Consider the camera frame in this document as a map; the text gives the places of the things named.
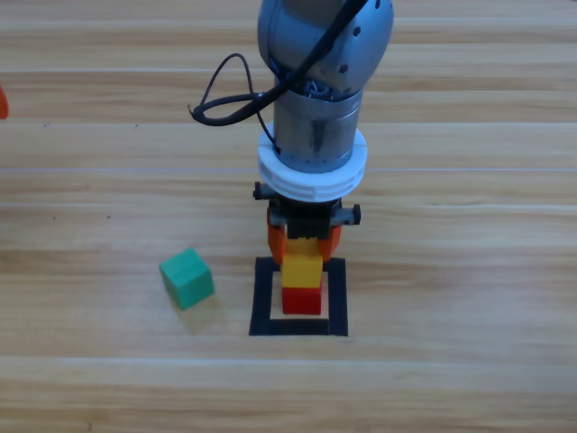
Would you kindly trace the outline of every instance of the black square outline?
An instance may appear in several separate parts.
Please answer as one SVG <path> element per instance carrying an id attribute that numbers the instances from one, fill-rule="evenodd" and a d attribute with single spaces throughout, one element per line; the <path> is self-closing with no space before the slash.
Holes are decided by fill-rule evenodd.
<path id="1" fill-rule="evenodd" d="M 331 259 L 328 273 L 328 318 L 271 319 L 272 275 L 279 272 L 272 257 L 257 257 L 250 336 L 349 336 L 345 259 Z"/>

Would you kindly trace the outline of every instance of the wood grain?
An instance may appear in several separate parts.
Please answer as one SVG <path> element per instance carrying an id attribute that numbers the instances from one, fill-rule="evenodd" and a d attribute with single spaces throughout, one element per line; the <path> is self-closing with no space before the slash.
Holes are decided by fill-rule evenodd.
<path id="1" fill-rule="evenodd" d="M 577 3 L 396 2 L 344 339 L 247 336 L 260 127 L 188 115 L 260 3 L 0 0 L 0 432 L 577 431 Z"/>

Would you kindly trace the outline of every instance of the cube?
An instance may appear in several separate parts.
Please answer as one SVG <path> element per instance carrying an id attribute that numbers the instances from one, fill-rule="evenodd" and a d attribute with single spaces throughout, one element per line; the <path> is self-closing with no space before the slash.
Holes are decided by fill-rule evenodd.
<path id="1" fill-rule="evenodd" d="M 162 263 L 160 274 L 170 296 L 183 310 L 215 292 L 210 269 L 191 248 Z"/>
<path id="2" fill-rule="evenodd" d="M 317 289 L 323 278 L 323 256 L 316 239 L 289 239 L 282 266 L 282 287 Z"/>
<path id="3" fill-rule="evenodd" d="M 302 314 L 320 316 L 323 283 L 315 289 L 282 288 L 282 312 L 284 314 Z"/>

